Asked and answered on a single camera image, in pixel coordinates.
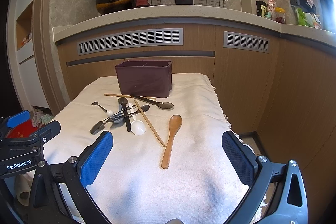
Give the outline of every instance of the white measuring spoon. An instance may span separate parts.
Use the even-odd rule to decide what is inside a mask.
[[[128,104],[131,112],[134,112],[133,104]],[[139,121],[136,119],[135,114],[132,115],[133,122],[131,123],[131,130],[134,135],[142,135],[146,132],[146,126],[143,121]]]

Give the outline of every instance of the white cabinet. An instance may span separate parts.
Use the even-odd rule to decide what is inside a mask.
[[[29,103],[32,106],[49,108],[37,73],[32,40],[17,51],[16,58],[19,63],[21,82]]]

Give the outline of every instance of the metal screw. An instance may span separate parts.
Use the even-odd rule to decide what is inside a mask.
[[[297,162],[294,161],[294,160],[290,160],[290,161],[289,161],[289,164],[290,164],[291,166],[293,166],[293,167],[296,167],[296,166],[297,166]]]
[[[260,162],[266,162],[267,161],[267,158],[265,156],[259,156],[258,159],[259,159]]]
[[[43,167],[43,166],[45,166],[45,161],[44,160],[39,162],[39,167]]]
[[[68,162],[70,162],[72,164],[72,163],[76,162],[76,160],[77,160],[77,157],[72,156],[68,159]]]

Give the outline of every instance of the purple container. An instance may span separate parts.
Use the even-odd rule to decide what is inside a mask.
[[[171,90],[171,60],[124,61],[115,66],[123,95],[166,98]]]

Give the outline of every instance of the jar with yellow lid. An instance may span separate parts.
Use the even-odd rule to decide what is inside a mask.
[[[286,18],[285,18],[285,9],[282,9],[280,7],[275,7],[275,21],[279,23],[286,24]]]

